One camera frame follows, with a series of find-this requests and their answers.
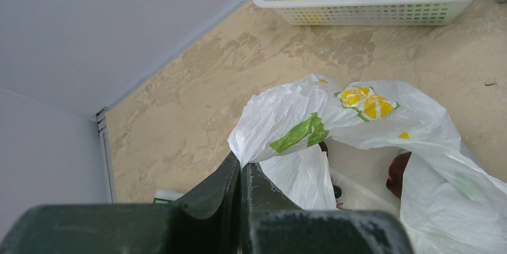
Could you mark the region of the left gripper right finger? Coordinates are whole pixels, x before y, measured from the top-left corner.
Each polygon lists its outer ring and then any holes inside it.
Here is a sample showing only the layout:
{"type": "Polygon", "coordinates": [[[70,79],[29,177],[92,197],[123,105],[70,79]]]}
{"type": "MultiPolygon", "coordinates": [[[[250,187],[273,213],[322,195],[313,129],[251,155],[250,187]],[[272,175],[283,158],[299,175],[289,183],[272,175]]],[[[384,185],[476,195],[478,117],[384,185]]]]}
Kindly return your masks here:
{"type": "Polygon", "coordinates": [[[242,170],[242,252],[413,253],[413,248],[393,215],[303,210],[255,163],[242,170]]]}

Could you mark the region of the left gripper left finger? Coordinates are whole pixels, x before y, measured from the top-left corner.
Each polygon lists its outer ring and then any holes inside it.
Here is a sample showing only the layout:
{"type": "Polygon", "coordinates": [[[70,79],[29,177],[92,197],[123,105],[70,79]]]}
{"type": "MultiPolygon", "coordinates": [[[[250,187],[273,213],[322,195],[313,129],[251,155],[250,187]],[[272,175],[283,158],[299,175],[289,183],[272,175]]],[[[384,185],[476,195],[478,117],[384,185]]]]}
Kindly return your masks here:
{"type": "Polygon", "coordinates": [[[26,211],[2,253],[233,253],[240,165],[228,155],[169,203],[41,205],[26,211]]]}

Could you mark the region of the white plastic bag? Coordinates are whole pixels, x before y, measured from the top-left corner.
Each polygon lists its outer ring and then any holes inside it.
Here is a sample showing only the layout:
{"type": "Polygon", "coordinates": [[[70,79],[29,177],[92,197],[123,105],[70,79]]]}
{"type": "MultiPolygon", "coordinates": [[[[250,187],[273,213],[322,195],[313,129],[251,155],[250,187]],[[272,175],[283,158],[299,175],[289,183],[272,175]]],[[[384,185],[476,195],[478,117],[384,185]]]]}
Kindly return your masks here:
{"type": "Polygon", "coordinates": [[[340,87],[312,74],[270,88],[250,98],[228,143],[304,210],[390,212],[416,253],[506,252],[506,183],[475,162],[448,111],[406,82],[340,87]],[[398,199],[386,180],[404,152],[398,199]]]}

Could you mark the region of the dark red fake fruit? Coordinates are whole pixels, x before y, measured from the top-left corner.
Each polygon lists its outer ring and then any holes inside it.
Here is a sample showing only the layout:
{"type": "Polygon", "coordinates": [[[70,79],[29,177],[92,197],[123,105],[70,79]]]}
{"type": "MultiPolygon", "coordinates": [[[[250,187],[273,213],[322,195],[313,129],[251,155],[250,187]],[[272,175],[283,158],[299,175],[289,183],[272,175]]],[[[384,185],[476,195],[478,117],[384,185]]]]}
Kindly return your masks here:
{"type": "Polygon", "coordinates": [[[388,168],[386,188],[398,199],[402,195],[403,175],[412,152],[397,155],[388,168]]]}

